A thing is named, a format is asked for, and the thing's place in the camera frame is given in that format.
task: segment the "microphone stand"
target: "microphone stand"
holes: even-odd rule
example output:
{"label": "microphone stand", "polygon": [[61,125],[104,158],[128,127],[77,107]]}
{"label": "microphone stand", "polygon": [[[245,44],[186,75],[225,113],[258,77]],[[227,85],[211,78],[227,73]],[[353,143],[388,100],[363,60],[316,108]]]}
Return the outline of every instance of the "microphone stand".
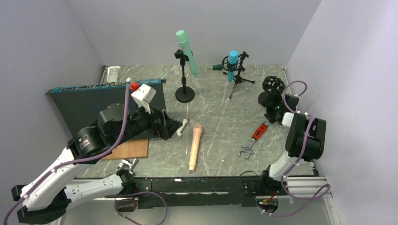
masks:
{"label": "microphone stand", "polygon": [[250,83],[256,83],[255,81],[251,81],[251,80],[247,80],[244,79],[240,76],[241,72],[244,72],[246,70],[246,68],[243,67],[243,60],[245,60],[246,57],[249,57],[249,55],[246,52],[242,52],[242,54],[239,55],[240,60],[237,62],[237,66],[235,69],[231,68],[231,65],[228,63],[228,56],[226,56],[223,60],[222,60],[222,66],[224,67],[225,70],[227,70],[228,72],[234,72],[237,71],[237,75],[234,76],[234,87],[232,88],[232,92],[230,94],[230,99],[232,98],[232,93],[234,92],[235,86],[239,83],[242,82],[250,82]]}
{"label": "microphone stand", "polygon": [[183,84],[182,87],[176,90],[176,99],[182,103],[188,103],[195,98],[195,92],[192,88],[186,86],[186,78],[185,78],[185,62],[189,61],[187,55],[183,53],[181,49],[178,49],[177,52],[174,53],[176,59],[180,59],[180,65],[183,70],[183,77],[181,78],[181,83]]}

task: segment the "green screwdriver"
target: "green screwdriver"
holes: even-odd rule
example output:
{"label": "green screwdriver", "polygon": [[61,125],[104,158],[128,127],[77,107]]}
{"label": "green screwdriver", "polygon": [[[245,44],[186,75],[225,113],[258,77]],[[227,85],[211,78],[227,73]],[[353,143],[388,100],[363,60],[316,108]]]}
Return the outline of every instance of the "green screwdriver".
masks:
{"label": "green screwdriver", "polygon": [[222,65],[218,64],[218,65],[213,65],[213,67],[210,67],[208,69],[213,69],[213,70],[222,70]]}

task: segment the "wooden board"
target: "wooden board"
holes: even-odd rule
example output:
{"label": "wooden board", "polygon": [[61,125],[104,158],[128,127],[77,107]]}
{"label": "wooden board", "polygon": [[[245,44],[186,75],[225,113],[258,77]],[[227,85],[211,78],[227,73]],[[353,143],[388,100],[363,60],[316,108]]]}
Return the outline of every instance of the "wooden board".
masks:
{"label": "wooden board", "polygon": [[148,139],[127,141],[119,145],[109,156],[102,159],[142,158],[148,157]]}

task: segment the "microphone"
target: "microphone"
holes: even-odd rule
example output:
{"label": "microphone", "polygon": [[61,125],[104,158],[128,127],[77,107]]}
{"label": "microphone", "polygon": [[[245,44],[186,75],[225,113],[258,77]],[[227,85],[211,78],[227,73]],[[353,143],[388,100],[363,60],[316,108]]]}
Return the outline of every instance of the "microphone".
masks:
{"label": "microphone", "polygon": [[189,69],[191,69],[193,76],[195,78],[198,78],[198,68],[196,67],[195,59],[193,58],[192,50],[189,47],[189,41],[185,31],[183,30],[177,31],[176,36],[177,36],[177,42],[179,43],[181,50],[185,55],[188,56]]}
{"label": "microphone", "polygon": [[[237,51],[231,51],[230,55],[228,56],[228,64],[227,67],[231,69],[235,69],[237,64]],[[234,79],[233,71],[228,71],[227,79],[228,82],[231,82]]]}
{"label": "microphone", "polygon": [[200,123],[195,124],[193,127],[193,139],[191,146],[191,155],[189,158],[189,170],[194,171],[196,167],[196,159],[198,158],[198,148],[200,136],[202,135],[203,127]]}

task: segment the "white wall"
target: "white wall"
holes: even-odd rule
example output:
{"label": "white wall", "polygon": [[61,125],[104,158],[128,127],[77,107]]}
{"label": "white wall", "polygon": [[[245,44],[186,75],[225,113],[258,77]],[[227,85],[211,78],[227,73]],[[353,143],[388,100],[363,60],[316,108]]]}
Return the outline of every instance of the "white wall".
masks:
{"label": "white wall", "polygon": [[[39,176],[69,132],[45,93],[98,82],[99,60],[64,0],[0,2],[0,218],[11,188]],[[9,225],[17,224],[16,211]]]}
{"label": "white wall", "polygon": [[398,224],[397,12],[397,1],[322,0],[288,64],[309,85],[301,110],[328,123],[316,165],[344,225]]}
{"label": "white wall", "polygon": [[68,0],[103,64],[178,64],[175,33],[196,63],[231,50],[250,64],[286,65],[321,0]]}

